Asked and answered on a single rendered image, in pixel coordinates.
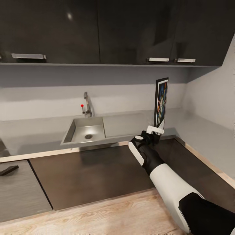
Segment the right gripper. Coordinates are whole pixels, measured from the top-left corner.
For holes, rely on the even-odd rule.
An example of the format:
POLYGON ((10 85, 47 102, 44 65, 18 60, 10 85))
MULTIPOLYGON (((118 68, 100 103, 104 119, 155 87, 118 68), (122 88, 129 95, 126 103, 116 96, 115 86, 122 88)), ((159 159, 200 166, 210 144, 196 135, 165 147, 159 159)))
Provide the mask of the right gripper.
POLYGON ((146 135, 150 139, 150 143, 158 144, 160 140, 160 135, 157 134, 148 134, 146 131, 142 131, 141 135, 146 135))

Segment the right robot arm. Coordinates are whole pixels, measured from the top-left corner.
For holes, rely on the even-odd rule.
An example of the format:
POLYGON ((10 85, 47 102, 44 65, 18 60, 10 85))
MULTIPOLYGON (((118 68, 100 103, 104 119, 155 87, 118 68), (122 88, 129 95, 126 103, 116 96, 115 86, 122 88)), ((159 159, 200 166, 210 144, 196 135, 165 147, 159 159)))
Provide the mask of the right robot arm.
POLYGON ((177 225, 193 235, 235 235, 235 213, 205 198, 175 173, 149 144, 158 144, 163 129, 147 131, 129 142, 129 149, 145 168, 177 225))

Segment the poster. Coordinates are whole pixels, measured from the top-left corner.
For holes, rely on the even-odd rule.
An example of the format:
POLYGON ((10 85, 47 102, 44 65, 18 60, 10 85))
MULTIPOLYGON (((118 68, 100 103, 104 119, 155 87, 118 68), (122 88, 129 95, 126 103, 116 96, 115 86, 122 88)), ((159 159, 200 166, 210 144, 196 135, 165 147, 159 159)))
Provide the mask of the poster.
MULTIPOLYGON (((159 129, 164 129, 168 81, 168 77, 156 80, 154 127, 159 129)), ((153 133, 161 135, 160 133, 153 133)), ((155 143, 153 143, 153 146, 155 146, 155 143)))

